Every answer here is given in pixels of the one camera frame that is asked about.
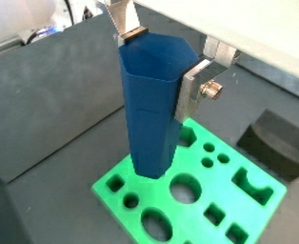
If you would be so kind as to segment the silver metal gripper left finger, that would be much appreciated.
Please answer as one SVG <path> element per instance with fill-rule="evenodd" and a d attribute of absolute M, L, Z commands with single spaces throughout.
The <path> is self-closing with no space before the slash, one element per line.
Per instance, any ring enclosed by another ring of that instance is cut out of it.
<path fill-rule="evenodd" d="M 142 26 L 134 0 L 111 0 L 106 4 L 112 22 L 118 30 L 118 44 L 123 46 L 135 38 L 148 33 L 150 30 Z"/>

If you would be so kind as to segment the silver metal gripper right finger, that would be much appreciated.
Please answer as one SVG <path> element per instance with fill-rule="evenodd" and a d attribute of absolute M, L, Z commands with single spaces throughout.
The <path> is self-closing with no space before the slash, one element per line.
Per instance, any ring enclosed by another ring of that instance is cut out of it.
<path fill-rule="evenodd" d="M 175 119 L 183 123 L 196 111 L 205 98 L 217 100 L 223 86 L 217 77 L 235 64 L 241 50 L 214 37 L 205 42 L 200 61 L 186 72 L 182 79 Z"/>

